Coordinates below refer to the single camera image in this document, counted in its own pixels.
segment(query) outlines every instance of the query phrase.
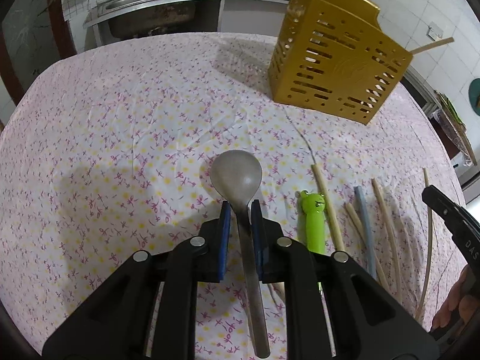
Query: table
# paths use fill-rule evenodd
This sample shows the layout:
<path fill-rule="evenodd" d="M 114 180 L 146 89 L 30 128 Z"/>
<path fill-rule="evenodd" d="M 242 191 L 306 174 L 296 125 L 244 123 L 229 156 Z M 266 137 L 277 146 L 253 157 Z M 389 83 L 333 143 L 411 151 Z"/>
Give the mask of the table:
<path fill-rule="evenodd" d="M 464 204 L 440 140 L 402 85 L 368 126 L 273 103 L 266 69 L 275 41 L 218 33 L 129 40 L 58 62 L 33 83 L 0 136 L 0 299 L 38 351 L 133 252 L 171 250 L 219 215 L 208 170 L 229 149 L 259 159 L 263 213 L 294 238 L 295 192 L 316 191 L 310 165 L 323 163 L 347 251 L 365 266 L 343 207 L 362 185 L 394 292 L 376 177 L 393 212 L 403 306 L 414 313 L 426 265 L 422 168 Z M 436 216 L 435 232 L 425 327 L 465 264 Z M 254 357 L 236 227 L 227 268 L 222 283 L 198 289 L 198 357 Z M 262 294 L 272 354 L 284 359 L 284 305 L 267 286 Z"/>

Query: screw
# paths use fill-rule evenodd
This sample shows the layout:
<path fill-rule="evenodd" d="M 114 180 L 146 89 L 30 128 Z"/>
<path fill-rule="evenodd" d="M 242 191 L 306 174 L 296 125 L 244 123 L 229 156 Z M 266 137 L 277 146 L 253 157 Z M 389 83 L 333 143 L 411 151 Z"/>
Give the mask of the screw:
<path fill-rule="evenodd" d="M 284 248 L 288 248 L 292 244 L 292 240 L 288 237 L 280 237 L 277 239 L 277 245 L 282 246 Z"/>
<path fill-rule="evenodd" d="M 148 258 L 148 253 L 145 252 L 144 250 L 139 250 L 138 252 L 135 252 L 135 254 L 133 255 L 133 259 L 138 263 L 145 261 L 147 258 Z"/>
<path fill-rule="evenodd" d="M 349 255 L 344 251 L 338 251 L 333 255 L 333 258 L 339 263 L 346 263 L 349 260 Z"/>
<path fill-rule="evenodd" d="M 203 238 L 203 237 L 193 237 L 190 240 L 190 245 L 192 245 L 192 246 L 203 246 L 203 245 L 205 245 L 205 238 Z"/>

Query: blue gripper pad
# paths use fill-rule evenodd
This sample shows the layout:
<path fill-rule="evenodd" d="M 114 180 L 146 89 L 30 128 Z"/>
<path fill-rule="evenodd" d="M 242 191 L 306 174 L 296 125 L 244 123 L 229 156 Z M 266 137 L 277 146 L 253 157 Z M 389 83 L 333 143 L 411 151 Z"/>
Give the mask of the blue gripper pad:
<path fill-rule="evenodd" d="M 218 219 L 218 229 L 222 231 L 220 247 L 218 248 L 218 278 L 223 280 L 227 271 L 227 252 L 230 235 L 230 203 L 223 202 L 220 218 Z"/>
<path fill-rule="evenodd" d="M 251 235 L 255 252 L 255 265 L 260 281 L 263 280 L 263 264 L 268 262 L 268 244 L 266 241 L 265 227 L 263 224 L 262 209 L 256 199 L 251 204 Z"/>

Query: green plate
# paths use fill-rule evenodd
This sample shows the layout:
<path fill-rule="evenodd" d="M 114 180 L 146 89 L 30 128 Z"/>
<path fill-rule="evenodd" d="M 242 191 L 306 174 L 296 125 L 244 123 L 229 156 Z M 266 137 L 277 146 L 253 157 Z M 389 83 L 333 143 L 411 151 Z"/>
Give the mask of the green plate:
<path fill-rule="evenodd" d="M 479 102 L 479 96 L 480 96 L 480 79 L 474 79 L 470 84 L 469 98 L 470 98 L 470 104 L 472 105 L 473 110 L 478 116 L 480 116 L 480 107 L 477 107 L 477 103 Z"/>

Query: blue chopstick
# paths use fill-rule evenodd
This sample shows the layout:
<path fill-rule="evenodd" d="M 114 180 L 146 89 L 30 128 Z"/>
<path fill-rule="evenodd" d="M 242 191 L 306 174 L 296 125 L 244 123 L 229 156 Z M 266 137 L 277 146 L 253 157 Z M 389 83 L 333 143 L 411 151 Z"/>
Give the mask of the blue chopstick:
<path fill-rule="evenodd" d="M 375 249 L 374 249 L 374 235 L 371 231 L 370 220 L 368 218 L 367 204 L 365 203 L 365 196 L 363 195 L 362 187 L 354 188 L 355 196 L 360 205 L 360 220 L 365 230 L 365 243 L 367 247 L 367 272 L 372 278 L 377 279 L 377 271 L 375 269 Z"/>

